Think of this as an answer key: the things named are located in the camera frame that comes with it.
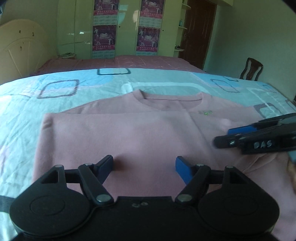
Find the brown door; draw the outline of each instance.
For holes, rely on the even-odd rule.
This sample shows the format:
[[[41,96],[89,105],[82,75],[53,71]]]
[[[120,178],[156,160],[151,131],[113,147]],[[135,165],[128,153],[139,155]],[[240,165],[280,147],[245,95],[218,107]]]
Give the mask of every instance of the brown door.
[[[188,0],[180,58],[203,69],[212,34],[216,5],[206,0]]]

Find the white shelf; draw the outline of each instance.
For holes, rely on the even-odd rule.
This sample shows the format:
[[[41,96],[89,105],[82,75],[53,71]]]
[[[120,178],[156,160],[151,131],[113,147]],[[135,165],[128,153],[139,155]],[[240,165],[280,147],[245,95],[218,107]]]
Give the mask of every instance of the white shelf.
[[[185,4],[185,3],[182,3],[182,8],[185,9],[185,10],[190,10],[190,9],[191,9],[191,7],[188,6],[188,5]]]
[[[187,29],[187,28],[185,28],[185,27],[182,27],[182,26],[178,26],[179,28],[183,28],[183,29]]]

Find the cream headboard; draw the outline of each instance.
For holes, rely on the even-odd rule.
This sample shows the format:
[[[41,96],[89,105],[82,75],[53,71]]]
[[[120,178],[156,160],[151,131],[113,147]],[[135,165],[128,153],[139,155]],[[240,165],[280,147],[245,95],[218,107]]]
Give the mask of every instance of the cream headboard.
[[[36,22],[15,19],[0,26],[0,84],[28,77],[53,57],[56,52]]]

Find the poster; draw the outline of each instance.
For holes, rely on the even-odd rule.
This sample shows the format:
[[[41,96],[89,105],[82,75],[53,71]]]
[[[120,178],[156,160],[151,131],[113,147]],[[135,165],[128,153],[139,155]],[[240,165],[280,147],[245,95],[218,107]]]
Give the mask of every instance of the poster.
[[[139,26],[137,51],[156,53],[158,48],[159,34],[159,28]]]
[[[93,26],[93,51],[115,50],[116,25]]]
[[[140,17],[162,19],[165,0],[142,0]]]
[[[95,0],[94,16],[117,15],[119,0]]]

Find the chair backrest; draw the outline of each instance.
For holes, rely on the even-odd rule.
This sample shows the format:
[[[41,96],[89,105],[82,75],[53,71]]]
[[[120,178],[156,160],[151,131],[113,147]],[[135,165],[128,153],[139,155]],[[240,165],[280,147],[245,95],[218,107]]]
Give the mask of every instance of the chair backrest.
[[[251,67],[250,67],[250,70],[249,72],[247,73],[247,76],[246,76],[246,80],[252,80],[254,74],[256,73],[256,71],[261,68],[259,70],[259,72],[257,73],[256,75],[256,78],[255,78],[255,81],[258,80],[258,77],[259,75],[261,74],[262,70],[263,70],[263,64],[261,64],[259,61],[253,59],[253,58],[248,58],[247,59],[247,62],[246,62],[246,67],[245,69],[243,70],[241,76],[240,76],[240,79],[244,79],[244,74],[246,73],[247,69],[248,69],[248,64],[249,62],[251,62]]]

